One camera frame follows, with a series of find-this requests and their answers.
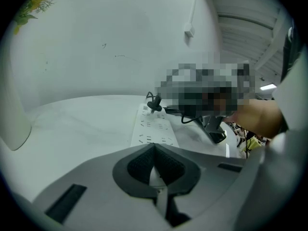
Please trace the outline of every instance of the pixelated area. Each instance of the pixelated area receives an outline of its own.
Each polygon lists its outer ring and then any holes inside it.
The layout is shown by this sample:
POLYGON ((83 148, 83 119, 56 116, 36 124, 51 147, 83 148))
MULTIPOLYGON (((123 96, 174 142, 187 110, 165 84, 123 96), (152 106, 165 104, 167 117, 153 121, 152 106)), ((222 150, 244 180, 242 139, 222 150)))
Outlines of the pixelated area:
POLYGON ((162 99, 171 100, 185 116, 230 116, 245 99, 255 97, 255 74, 248 61, 178 64, 166 70, 166 79, 157 82, 162 99))

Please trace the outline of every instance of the white wall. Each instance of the white wall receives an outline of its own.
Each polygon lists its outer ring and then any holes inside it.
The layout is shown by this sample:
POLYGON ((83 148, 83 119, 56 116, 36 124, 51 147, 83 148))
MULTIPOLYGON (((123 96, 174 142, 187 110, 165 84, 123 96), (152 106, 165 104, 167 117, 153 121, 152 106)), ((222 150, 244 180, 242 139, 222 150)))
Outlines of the white wall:
POLYGON ((185 38, 192 1, 55 0, 20 28, 11 45, 25 110, 88 95, 145 95, 154 90, 156 69, 170 59, 219 51, 211 0, 197 0, 195 37, 185 38))

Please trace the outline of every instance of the ceiling light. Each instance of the ceiling light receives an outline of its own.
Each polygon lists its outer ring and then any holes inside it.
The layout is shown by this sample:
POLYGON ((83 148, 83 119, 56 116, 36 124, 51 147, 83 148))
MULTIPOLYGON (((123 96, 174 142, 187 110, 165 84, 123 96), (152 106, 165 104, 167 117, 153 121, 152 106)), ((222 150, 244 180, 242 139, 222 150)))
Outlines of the ceiling light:
POLYGON ((261 90, 268 90, 268 89, 273 89, 273 88, 276 88, 274 84, 269 84, 269 85, 260 87, 261 90))

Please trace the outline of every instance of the power strip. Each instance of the power strip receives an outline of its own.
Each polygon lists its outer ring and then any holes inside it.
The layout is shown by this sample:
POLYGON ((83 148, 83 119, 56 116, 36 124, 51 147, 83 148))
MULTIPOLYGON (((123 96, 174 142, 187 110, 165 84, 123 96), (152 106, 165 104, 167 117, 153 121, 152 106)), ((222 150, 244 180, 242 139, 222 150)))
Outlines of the power strip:
POLYGON ((147 143, 167 144, 179 147, 173 129, 164 109, 151 114, 151 109, 146 103, 141 103, 138 108, 133 137, 130 146, 147 143))

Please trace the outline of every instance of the ceiling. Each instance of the ceiling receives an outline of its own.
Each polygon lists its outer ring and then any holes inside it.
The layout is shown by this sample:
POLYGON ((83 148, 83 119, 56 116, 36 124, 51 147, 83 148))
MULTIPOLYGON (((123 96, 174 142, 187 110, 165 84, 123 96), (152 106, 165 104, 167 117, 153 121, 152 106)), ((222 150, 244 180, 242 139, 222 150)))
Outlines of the ceiling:
POLYGON ((282 73, 284 39, 292 20, 278 0, 213 0, 223 38, 223 50, 249 60, 255 70, 256 97, 270 99, 282 73))

